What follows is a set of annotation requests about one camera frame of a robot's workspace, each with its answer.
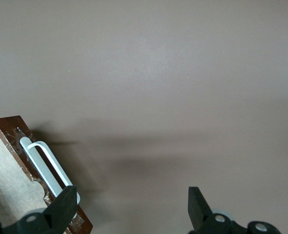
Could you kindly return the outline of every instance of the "white plastic handle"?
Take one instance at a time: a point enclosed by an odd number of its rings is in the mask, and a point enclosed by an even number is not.
[[[52,172],[48,169],[47,165],[45,164],[44,160],[40,156],[39,152],[35,148],[39,146],[43,152],[45,153],[46,157],[54,167],[57,174],[60,176],[61,180],[65,184],[65,186],[72,185],[70,179],[56,160],[55,156],[53,155],[52,151],[48,147],[48,145],[43,141],[37,141],[32,143],[31,140],[27,137],[22,137],[20,139],[21,146],[23,147],[26,154],[29,156],[30,160],[36,167],[39,174],[42,176],[43,180],[52,191],[53,195],[57,197],[61,192],[62,188],[59,183],[54,178]],[[77,204],[80,202],[80,196],[77,193]]]

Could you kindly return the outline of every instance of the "wood edge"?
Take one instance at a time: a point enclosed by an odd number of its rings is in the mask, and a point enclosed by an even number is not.
[[[16,160],[16,162],[18,163],[18,165],[21,167],[22,171],[25,173],[25,175],[30,179],[30,181],[34,181],[36,180],[36,178],[34,178],[31,173],[29,172],[29,170],[27,169],[27,167],[25,166],[25,164],[23,163],[23,161],[20,159],[20,157],[18,156],[18,154],[16,153],[16,151],[14,150],[14,148],[12,147],[11,143],[6,139],[6,137],[4,136],[3,132],[0,129],[0,139],[2,140],[3,144],[5,145],[5,147],[7,148],[7,150],[11,153],[11,155],[14,157],[14,159]]]

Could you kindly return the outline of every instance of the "brown surface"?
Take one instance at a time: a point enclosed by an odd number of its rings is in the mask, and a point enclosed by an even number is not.
[[[46,190],[49,198],[52,200],[54,199],[54,197],[51,191],[42,181],[41,176],[34,168],[32,163],[28,161],[27,155],[24,153],[20,145],[20,139],[22,137],[28,137],[31,139],[32,142],[36,141],[31,131],[29,130],[29,128],[27,127],[27,125],[20,116],[0,118],[0,138],[2,139],[3,143],[5,144],[9,152],[13,155],[18,164],[21,166],[24,173],[29,177],[29,179],[41,180],[41,185]],[[53,169],[51,164],[48,162],[43,152],[39,151],[39,153],[44,159],[47,166],[52,171],[56,180],[59,182],[62,188],[64,188],[65,185],[62,183],[61,179],[59,178],[59,176],[57,175],[56,171]],[[68,228],[73,234],[89,234],[91,232],[92,224],[80,206],[78,206],[77,217],[73,219],[72,224]]]

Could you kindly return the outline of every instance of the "brown wooden board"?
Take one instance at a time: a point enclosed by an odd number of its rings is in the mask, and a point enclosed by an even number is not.
[[[46,204],[49,205],[50,202],[54,199],[54,196],[52,195],[51,191],[48,189],[42,177],[39,175],[33,164],[28,160],[27,155],[23,151],[22,146],[20,145],[20,139],[22,137],[28,137],[31,139],[32,142],[36,141],[31,131],[20,116],[0,118],[1,140],[3,141],[8,151],[11,153],[11,155],[14,157],[14,159],[17,161],[17,163],[20,165],[25,175],[30,180],[37,180],[41,183],[49,197],[49,199],[45,200]],[[48,168],[51,170],[52,174],[54,175],[60,186],[64,188],[65,185],[63,184],[62,180],[60,179],[52,165],[49,163],[47,157],[41,150],[38,152],[45,161]],[[68,226],[66,232],[69,234],[90,234],[93,226],[80,206],[78,206],[77,214],[78,215],[72,220],[71,224]]]

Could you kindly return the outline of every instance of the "black plastic part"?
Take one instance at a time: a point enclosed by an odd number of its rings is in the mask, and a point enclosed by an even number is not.
[[[189,187],[187,206],[193,228],[197,231],[203,225],[203,222],[212,215],[211,208],[198,187]]]
[[[198,187],[188,189],[188,214],[194,228],[189,234],[281,234],[269,223],[253,221],[246,229],[223,214],[213,214]]]
[[[267,228],[267,231],[260,231],[256,228],[257,224],[262,224]],[[249,234],[281,234],[279,230],[273,225],[265,222],[253,221],[248,224],[247,227]]]
[[[215,219],[216,216],[224,217],[224,222],[219,222]],[[223,214],[212,214],[203,223],[202,227],[197,231],[198,234],[230,234],[231,220]]]

